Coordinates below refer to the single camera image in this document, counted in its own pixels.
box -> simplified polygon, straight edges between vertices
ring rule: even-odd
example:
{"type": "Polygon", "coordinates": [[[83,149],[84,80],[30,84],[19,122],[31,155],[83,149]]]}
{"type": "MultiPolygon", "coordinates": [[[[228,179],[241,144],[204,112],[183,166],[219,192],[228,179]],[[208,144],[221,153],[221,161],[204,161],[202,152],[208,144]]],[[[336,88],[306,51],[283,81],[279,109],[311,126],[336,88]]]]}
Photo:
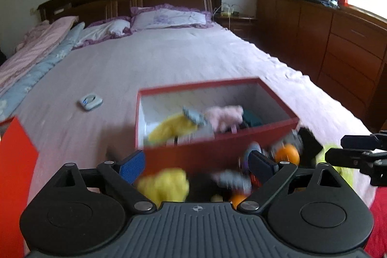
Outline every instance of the box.
{"type": "Polygon", "coordinates": [[[143,175],[166,167],[187,173],[235,169],[238,157],[252,141],[267,147],[297,127],[299,118],[259,78],[207,81],[178,86],[143,89],[137,95],[135,146],[144,149],[143,175]],[[215,139],[182,145],[144,147],[144,138],[166,117],[186,106],[204,111],[211,106],[241,105],[258,115],[264,125],[216,134],[215,139]]]}
{"type": "Polygon", "coordinates": [[[24,257],[19,219],[27,206],[38,153],[16,117],[0,123],[0,256],[24,257]]]}

pink plush toy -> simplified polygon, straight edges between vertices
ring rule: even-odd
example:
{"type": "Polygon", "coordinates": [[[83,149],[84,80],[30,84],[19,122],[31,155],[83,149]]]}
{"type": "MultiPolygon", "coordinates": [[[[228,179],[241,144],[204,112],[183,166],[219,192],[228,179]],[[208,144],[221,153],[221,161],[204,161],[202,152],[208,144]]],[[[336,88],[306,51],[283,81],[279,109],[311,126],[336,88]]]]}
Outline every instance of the pink plush toy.
{"type": "Polygon", "coordinates": [[[224,133],[233,125],[242,123],[243,108],[236,106],[213,106],[204,113],[206,120],[212,125],[215,133],[224,133]]]}

gray ribbed plate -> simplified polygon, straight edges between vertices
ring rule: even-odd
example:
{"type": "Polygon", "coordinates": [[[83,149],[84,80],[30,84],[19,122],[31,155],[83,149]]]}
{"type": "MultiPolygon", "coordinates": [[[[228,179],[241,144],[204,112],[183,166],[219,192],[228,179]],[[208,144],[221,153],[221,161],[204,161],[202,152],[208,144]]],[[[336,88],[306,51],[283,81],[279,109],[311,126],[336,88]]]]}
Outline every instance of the gray ribbed plate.
{"type": "MultiPolygon", "coordinates": [[[[29,258],[52,258],[32,252],[29,258]]],[[[154,214],[138,215],[113,243],[82,258],[306,258],[270,234],[256,215],[228,202],[163,203],[154,214]]],[[[340,258],[367,255],[358,250],[340,258]]]]}

blue blanket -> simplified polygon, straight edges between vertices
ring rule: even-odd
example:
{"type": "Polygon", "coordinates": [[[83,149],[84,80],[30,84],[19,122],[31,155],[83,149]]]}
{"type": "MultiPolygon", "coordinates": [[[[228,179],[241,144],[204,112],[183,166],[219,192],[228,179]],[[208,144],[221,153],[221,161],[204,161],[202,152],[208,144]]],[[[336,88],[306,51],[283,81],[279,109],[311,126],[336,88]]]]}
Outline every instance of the blue blanket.
{"type": "Polygon", "coordinates": [[[0,97],[0,122],[7,119],[16,110],[32,87],[71,52],[71,49],[78,41],[79,33],[84,27],[85,23],[82,22],[72,28],[63,41],[49,55],[31,68],[27,74],[15,82],[0,97]]]}

metal screw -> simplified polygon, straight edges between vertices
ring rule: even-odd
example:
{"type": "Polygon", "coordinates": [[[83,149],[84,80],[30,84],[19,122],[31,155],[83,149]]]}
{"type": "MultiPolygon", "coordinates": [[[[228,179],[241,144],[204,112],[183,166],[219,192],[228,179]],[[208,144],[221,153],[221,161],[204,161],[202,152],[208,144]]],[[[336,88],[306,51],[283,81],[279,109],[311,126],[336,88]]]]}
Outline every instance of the metal screw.
{"type": "Polygon", "coordinates": [[[149,201],[138,201],[134,204],[134,208],[138,211],[149,211],[153,205],[149,201]]]}
{"type": "Polygon", "coordinates": [[[255,211],[259,209],[259,204],[255,201],[247,200],[241,202],[241,208],[246,211],[255,211]]]}

